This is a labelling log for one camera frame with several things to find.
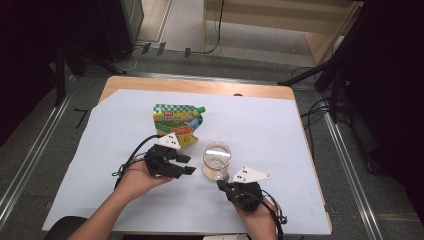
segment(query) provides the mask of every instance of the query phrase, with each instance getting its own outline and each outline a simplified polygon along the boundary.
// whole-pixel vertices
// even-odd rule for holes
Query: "table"
[[[271,174],[272,179],[260,185],[277,199],[284,215],[288,216],[289,223],[283,226],[286,234],[331,233],[331,223],[324,210],[319,181],[290,88],[134,77],[108,80],[99,105],[92,110],[43,230],[49,230],[63,216],[89,217],[97,209],[113,191],[116,178],[111,177],[111,173],[126,161],[139,142],[155,133],[153,105],[171,101],[206,107],[204,123],[195,132],[198,142],[181,151],[192,157],[188,165],[197,170],[191,176],[182,176],[131,202],[113,231],[190,235],[245,232],[225,194],[201,171],[204,148],[214,140],[221,140],[232,149],[230,174],[243,166]],[[262,109],[270,107],[274,110],[269,112],[267,124],[260,121],[257,127],[250,125],[254,118],[249,117],[252,115],[249,110],[256,111],[257,120],[262,120]],[[240,114],[247,119],[236,118],[238,121],[234,122],[234,116]],[[262,135],[261,131],[268,130],[269,126],[275,128],[276,134]]]
[[[204,0],[201,49],[206,21],[219,21],[221,1]],[[226,0],[222,22],[305,32],[317,65],[354,22],[360,3],[343,0]]]

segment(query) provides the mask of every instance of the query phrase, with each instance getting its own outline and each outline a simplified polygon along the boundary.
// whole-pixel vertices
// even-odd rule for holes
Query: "transparent glass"
[[[231,162],[231,150],[223,142],[210,143],[203,154],[203,173],[213,181],[228,181],[228,166]]]

